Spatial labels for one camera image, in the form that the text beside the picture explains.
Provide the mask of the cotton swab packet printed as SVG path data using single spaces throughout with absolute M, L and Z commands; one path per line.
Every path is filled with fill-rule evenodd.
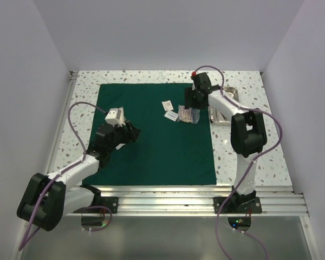
M 185 106 L 179 105 L 178 106 L 178 120 L 185 122 L 185 123 L 191 123 L 191 124 L 197 124 L 200 119 L 200 110 L 194 109 L 194 108 L 188 108 L 186 109 Z

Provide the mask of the white sachet small print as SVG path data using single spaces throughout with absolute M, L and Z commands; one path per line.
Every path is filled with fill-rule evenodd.
M 162 101 L 161 103 L 166 112 L 174 110 L 172 102 L 170 100 Z

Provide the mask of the white sachet blue text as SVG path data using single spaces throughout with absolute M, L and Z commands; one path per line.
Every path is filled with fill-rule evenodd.
M 165 114 L 164 114 L 164 117 L 172 120 L 172 121 L 177 121 L 178 120 L 178 114 L 174 111 L 167 111 Z

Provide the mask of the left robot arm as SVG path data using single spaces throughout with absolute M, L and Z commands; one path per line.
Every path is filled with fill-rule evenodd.
M 17 209 L 18 218 L 51 231 L 64 215 L 80 208 L 97 212 L 102 205 L 99 191 L 80 182 L 102 170 L 118 146 L 136 142 L 139 134 L 140 129 L 130 121 L 122 126 L 101 124 L 84 156 L 57 172 L 31 177 Z

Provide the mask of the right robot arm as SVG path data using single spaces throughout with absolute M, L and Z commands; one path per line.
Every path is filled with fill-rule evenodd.
M 254 157 L 267 144 L 263 114 L 243 107 L 219 85 L 213 86 L 207 73 L 192 73 L 192 87 L 184 90 L 185 107 L 204 109 L 212 107 L 231 123 L 230 142 L 237 154 L 236 178 L 230 195 L 235 212 L 244 212 L 256 198 Z

